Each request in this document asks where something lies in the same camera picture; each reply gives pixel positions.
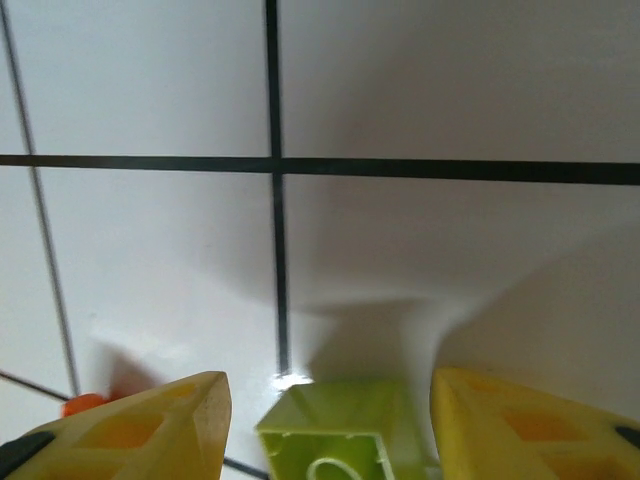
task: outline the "green toy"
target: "green toy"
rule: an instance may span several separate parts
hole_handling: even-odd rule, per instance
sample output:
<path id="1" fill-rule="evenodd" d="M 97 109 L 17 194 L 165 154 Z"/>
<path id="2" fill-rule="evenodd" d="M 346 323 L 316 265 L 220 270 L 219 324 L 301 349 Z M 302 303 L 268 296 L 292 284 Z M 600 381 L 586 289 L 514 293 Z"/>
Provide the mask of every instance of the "green toy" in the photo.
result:
<path id="1" fill-rule="evenodd" d="M 388 381 L 296 385 L 256 427 L 273 480 L 426 480 L 406 387 Z"/>

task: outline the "hole in yellow piece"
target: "hole in yellow piece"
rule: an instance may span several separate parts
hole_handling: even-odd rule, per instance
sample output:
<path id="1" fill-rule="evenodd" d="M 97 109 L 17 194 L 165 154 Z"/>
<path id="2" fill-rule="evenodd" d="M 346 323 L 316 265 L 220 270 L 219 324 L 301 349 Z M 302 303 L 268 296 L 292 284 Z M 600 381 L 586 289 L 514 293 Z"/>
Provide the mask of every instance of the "hole in yellow piece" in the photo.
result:
<path id="1" fill-rule="evenodd" d="M 163 421 L 162 415 L 119 415 L 93 427 L 77 446 L 85 448 L 138 448 Z"/>
<path id="2" fill-rule="evenodd" d="M 171 390 L 167 390 L 162 395 L 169 398 L 184 398 L 191 395 L 195 389 L 196 386 L 193 383 L 186 383 L 184 385 L 172 388 Z"/>
<path id="3" fill-rule="evenodd" d="M 578 441 L 586 437 L 563 418 L 542 412 L 503 412 L 503 418 L 525 442 Z"/>
<path id="4" fill-rule="evenodd" d="M 632 480 L 636 478 L 613 458 L 546 457 L 559 480 Z"/>

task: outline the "grout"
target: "grout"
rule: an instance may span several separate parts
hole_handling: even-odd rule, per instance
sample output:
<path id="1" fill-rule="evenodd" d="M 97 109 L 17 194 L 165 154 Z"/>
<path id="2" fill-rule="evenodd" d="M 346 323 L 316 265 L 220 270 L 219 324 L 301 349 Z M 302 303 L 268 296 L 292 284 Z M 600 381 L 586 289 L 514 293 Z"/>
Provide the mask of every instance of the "grout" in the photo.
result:
<path id="1" fill-rule="evenodd" d="M 22 78 L 20 76 L 20 68 L 18 65 L 18 59 L 13 41 L 13 35 L 11 31 L 11 22 L 9 19 L 9 11 L 3 0 L 0 0 L 0 15 L 2 16 L 2 30 L 5 40 L 5 47 L 7 57 L 9 58 L 9 67 L 11 73 L 11 81 L 13 83 L 13 91 L 15 95 L 16 104 L 18 107 L 18 113 L 20 115 L 20 126 L 22 132 L 22 140 L 24 148 L 30 158 L 33 158 L 35 154 L 35 145 L 33 142 L 33 134 L 31 131 L 31 124 L 29 122 L 29 115 L 27 111 L 27 103 L 24 94 L 24 88 Z M 49 280 L 52 285 L 54 303 L 56 313 L 58 316 L 58 322 L 60 326 L 60 333 L 62 335 L 62 343 L 65 352 L 65 358 L 67 363 L 67 373 L 69 375 L 69 383 L 74 395 L 80 395 L 80 387 L 78 382 L 78 374 L 75 365 L 75 359 L 73 356 L 73 349 L 71 345 L 71 334 L 69 332 L 69 322 L 67 320 L 67 313 L 64 305 L 64 299 L 62 298 L 62 289 L 60 287 L 60 277 L 58 274 L 58 267 L 55 258 L 55 252 L 53 249 L 53 239 L 51 237 L 51 227 L 49 224 L 49 218 L 47 216 L 47 210 L 45 207 L 44 194 L 42 189 L 42 181 L 38 168 L 34 165 L 29 167 L 31 175 L 31 184 L 33 188 L 33 195 L 36 204 L 36 211 L 38 215 L 38 222 L 40 224 L 40 233 L 42 235 L 42 241 L 45 249 L 45 256 L 47 260 L 47 269 L 49 272 Z"/>
<path id="2" fill-rule="evenodd" d="M 223 464 L 239 472 L 251 475 L 252 477 L 259 478 L 261 480 L 269 480 L 269 474 L 267 472 L 263 472 L 262 470 L 251 467 L 246 463 L 238 462 L 237 460 L 233 460 L 229 457 L 224 457 Z"/>
<path id="3" fill-rule="evenodd" d="M 13 91 L 16 100 L 16 106 L 18 115 L 20 115 L 20 125 L 22 141 L 24 143 L 25 150 L 29 155 L 35 153 L 33 145 L 33 136 L 31 135 L 31 128 L 29 118 L 27 114 L 27 106 L 24 95 L 22 78 L 20 77 L 20 69 L 18 68 L 18 59 L 15 44 L 13 41 L 13 34 L 11 31 L 11 21 L 9 19 L 9 10 L 4 0 L 0 0 L 0 16 L 2 16 L 2 32 L 4 36 L 5 51 L 7 59 L 9 60 L 9 70 L 11 74 L 11 82 L 13 83 Z"/>
<path id="4" fill-rule="evenodd" d="M 40 222 L 40 231 L 42 232 L 42 239 L 44 242 L 45 254 L 47 257 L 47 268 L 49 270 L 49 278 L 51 280 L 53 289 L 53 296 L 55 300 L 56 312 L 58 314 L 60 333 L 62 334 L 62 345 L 67 362 L 67 373 L 69 375 L 71 391 L 75 396 L 78 396 L 80 395 L 80 382 L 78 381 L 78 371 L 76 368 L 75 357 L 73 355 L 73 345 L 71 342 L 69 320 L 67 317 L 67 311 L 62 295 L 62 287 L 60 286 L 60 275 L 58 273 L 59 270 L 55 257 L 55 251 L 53 248 L 53 239 L 51 238 L 51 226 L 49 224 L 49 218 L 45 206 L 42 181 L 40 179 L 40 172 L 37 168 L 31 167 L 30 172 L 31 182 L 33 184 L 33 193 L 35 196 L 36 207 L 38 211 L 38 220 Z"/>
<path id="5" fill-rule="evenodd" d="M 277 345 L 278 345 L 278 373 L 291 373 L 291 346 L 289 343 L 289 311 L 287 297 L 287 256 L 285 238 L 284 213 L 284 177 L 273 174 L 271 177 L 271 192 L 273 196 L 273 234 L 275 249 L 275 275 L 277 300 Z"/>
<path id="6" fill-rule="evenodd" d="M 271 175 L 273 208 L 273 244 L 277 302 L 276 340 L 278 346 L 278 373 L 291 371 L 291 345 L 289 343 L 289 306 L 287 297 L 287 256 L 284 209 L 284 177 L 279 170 L 282 159 L 282 118 L 280 85 L 280 47 L 278 37 L 278 1 L 265 0 L 264 21 L 267 46 L 267 90 L 269 94 L 270 159 L 275 170 Z"/>
<path id="7" fill-rule="evenodd" d="M 28 380 L 24 380 L 22 378 L 11 375 L 10 373 L 6 373 L 0 371 L 0 378 L 7 380 L 8 382 L 15 383 L 16 385 L 20 385 L 21 387 L 28 388 L 29 390 L 34 390 L 36 392 L 42 393 L 43 395 L 47 395 L 49 397 L 55 398 L 56 400 L 61 400 L 66 402 L 69 400 L 69 397 L 63 395 L 62 393 L 55 392 L 53 390 L 49 390 L 42 385 L 38 385 L 36 383 L 29 382 Z"/>
<path id="8" fill-rule="evenodd" d="M 273 173 L 278 170 L 277 162 L 271 157 L 180 157 L 162 155 L 0 155 L 0 165 L 185 172 Z"/>
<path id="9" fill-rule="evenodd" d="M 640 185 L 640 163 L 426 158 L 0 155 L 0 166 Z"/>
<path id="10" fill-rule="evenodd" d="M 271 157 L 282 159 L 282 118 L 280 115 L 280 46 L 278 0 L 265 0 L 265 34 L 267 36 L 267 87 L 269 93 L 269 138 Z"/>

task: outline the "square cutout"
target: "square cutout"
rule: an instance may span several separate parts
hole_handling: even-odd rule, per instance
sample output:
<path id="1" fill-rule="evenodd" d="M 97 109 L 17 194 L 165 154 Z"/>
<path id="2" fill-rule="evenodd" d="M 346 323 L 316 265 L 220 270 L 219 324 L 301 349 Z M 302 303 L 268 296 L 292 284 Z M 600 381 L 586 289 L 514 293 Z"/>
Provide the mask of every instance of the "square cutout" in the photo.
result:
<path id="1" fill-rule="evenodd" d="M 575 442 L 587 438 L 565 419 L 546 412 L 506 411 L 502 417 L 525 442 Z"/>
<path id="2" fill-rule="evenodd" d="M 164 421 L 157 415 L 117 415 L 102 420 L 76 445 L 82 448 L 139 448 Z"/>

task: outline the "black part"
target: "black part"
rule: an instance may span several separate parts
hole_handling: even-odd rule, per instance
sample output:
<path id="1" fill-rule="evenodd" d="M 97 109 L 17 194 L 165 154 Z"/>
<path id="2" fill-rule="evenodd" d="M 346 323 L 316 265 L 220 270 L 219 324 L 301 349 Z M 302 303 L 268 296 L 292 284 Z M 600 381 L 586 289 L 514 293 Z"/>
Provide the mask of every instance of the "black part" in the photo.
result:
<path id="1" fill-rule="evenodd" d="M 616 433 L 640 450 L 640 430 L 619 425 L 616 427 Z"/>
<path id="2" fill-rule="evenodd" d="M 56 438 L 52 432 L 36 432 L 0 445 L 0 479 L 31 459 Z"/>

